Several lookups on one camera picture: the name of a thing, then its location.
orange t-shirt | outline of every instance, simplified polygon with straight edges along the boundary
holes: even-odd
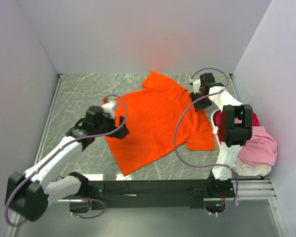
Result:
[[[174,150],[177,122],[191,103],[189,92],[171,78],[151,72],[142,84],[145,89],[123,95],[128,108],[124,139],[106,137],[123,175],[127,175]],[[122,102],[115,115],[125,115]],[[214,150],[211,125],[203,110],[192,107],[177,133],[177,146],[187,142],[191,150]]]

white wall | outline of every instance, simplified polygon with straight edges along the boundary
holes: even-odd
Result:
[[[0,0],[0,236],[7,179],[33,165],[56,83],[17,0]]]
[[[270,177],[296,237],[296,0],[273,0],[234,76],[238,98],[252,104],[278,142]]]
[[[271,2],[18,1],[59,73],[232,73]]]

cable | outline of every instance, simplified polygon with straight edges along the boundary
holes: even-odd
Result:
[[[119,129],[121,129],[124,124],[126,123],[126,120],[127,120],[127,117],[128,117],[128,109],[127,109],[127,105],[126,105],[126,102],[125,100],[120,97],[119,95],[115,95],[115,94],[110,94],[107,97],[117,97],[118,99],[120,99],[124,105],[124,108],[125,108],[125,118],[124,120],[122,121],[122,123],[114,130],[112,130],[111,132],[107,132],[107,133],[104,133],[104,134],[98,134],[98,135],[89,135],[89,136],[84,136],[84,137],[79,137],[79,138],[76,138],[76,139],[73,139],[71,141],[69,141],[68,143],[64,144],[62,147],[60,147],[54,154],[52,154],[50,156],[50,158],[48,158],[40,167],[37,168],[36,171],[34,171],[32,174],[30,174],[27,178],[25,178],[11,193],[10,197],[8,198],[7,202],[6,202],[6,205],[5,205],[5,209],[4,209],[4,218],[5,218],[5,221],[7,222],[8,225],[11,225],[11,226],[15,226],[15,227],[18,227],[18,226],[21,226],[23,225],[26,220],[20,222],[20,223],[12,223],[9,219],[9,207],[15,197],[15,195],[18,193],[18,191],[20,191],[20,189],[28,182],[30,181],[37,173],[39,173],[52,159],[54,159],[65,147],[69,146],[70,144],[74,143],[74,142],[78,142],[78,141],[81,141],[81,140],[84,140],[84,139],[88,139],[88,138],[97,138],[97,137],[103,137],[103,136],[108,136],[108,135],[111,135],[113,133],[115,133],[116,131],[118,131]],[[105,206],[105,203],[102,202],[101,200],[97,200],[97,199],[93,199],[93,198],[90,198],[90,200],[92,201],[97,201],[99,203],[101,203],[103,205],[103,210],[95,215],[95,216],[91,216],[91,217],[87,217],[87,218],[83,218],[83,217],[80,217],[82,219],[91,219],[91,218],[95,218],[95,217],[98,217],[100,216],[101,214],[104,213],[105,209],[106,209],[106,206]]]
[[[188,110],[194,105],[196,104],[198,101],[202,100],[202,99],[205,99],[209,96],[212,96],[212,95],[218,95],[220,93],[222,93],[226,88],[227,86],[229,85],[229,78],[227,76],[226,73],[224,73],[223,71],[219,70],[219,69],[216,69],[216,68],[203,68],[201,70],[198,70],[197,72],[195,72],[192,76],[191,76],[191,79],[193,79],[193,77],[201,72],[201,71],[204,71],[204,70],[214,70],[214,71],[217,71],[217,72],[220,72],[221,74],[223,74],[227,80],[227,83],[225,85],[225,87],[220,90],[219,92],[215,92],[215,93],[212,93],[212,94],[208,94],[208,95],[204,95],[204,96],[201,96],[200,98],[197,98],[196,100],[194,100],[187,108],[186,110],[184,110],[183,114],[181,115],[181,117],[179,118],[179,121],[177,123],[177,126],[176,126],[176,129],[174,131],[174,139],[173,139],[173,142],[174,142],[174,151],[175,153],[177,154],[178,158],[186,165],[190,166],[190,167],[194,167],[194,168],[207,168],[207,167],[214,167],[214,166],[223,166],[223,167],[227,167],[231,170],[232,174],[234,175],[235,179],[236,179],[236,191],[235,191],[235,197],[234,199],[232,200],[230,206],[228,208],[225,209],[225,211],[221,212],[221,213],[218,213],[218,215],[221,215],[221,214],[224,214],[225,212],[227,212],[236,202],[236,199],[237,199],[237,196],[238,196],[238,177],[236,175],[236,173],[233,171],[233,169],[229,166],[229,165],[226,165],[226,164],[207,164],[207,165],[196,165],[196,164],[190,164],[188,162],[186,162],[179,154],[178,152],[178,147],[177,147],[177,133],[178,133],[178,128],[179,128],[179,125],[184,117],[184,115],[188,112]]]

shirt sleeve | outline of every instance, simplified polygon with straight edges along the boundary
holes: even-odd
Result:
[[[212,134],[212,127],[208,124],[202,126],[195,134],[189,137],[186,141],[187,148],[194,151],[214,151],[215,143]]]
[[[159,86],[165,82],[171,82],[172,79],[156,72],[151,72],[148,77],[144,80],[142,83],[142,86],[144,88],[154,88],[156,86]]]

marble tabletop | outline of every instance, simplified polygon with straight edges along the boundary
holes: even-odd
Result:
[[[107,94],[124,95],[141,90],[142,82],[148,74],[64,74],[49,121],[49,128],[44,136],[40,158],[47,155],[65,136],[69,128],[82,117],[89,106],[102,104]],[[174,81],[192,91],[188,84],[191,73],[168,73]],[[216,82],[225,84],[225,78],[214,74]],[[227,90],[236,97],[232,83]],[[205,109],[207,117],[217,107]],[[197,165],[216,163],[219,153],[215,140],[215,151],[192,151],[186,144],[179,147],[179,153],[189,163]],[[76,171],[90,180],[161,180],[161,179],[206,179],[211,168],[192,168],[183,164],[174,152],[123,176],[103,137],[96,139],[83,153],[70,161],[59,176],[66,176]]]

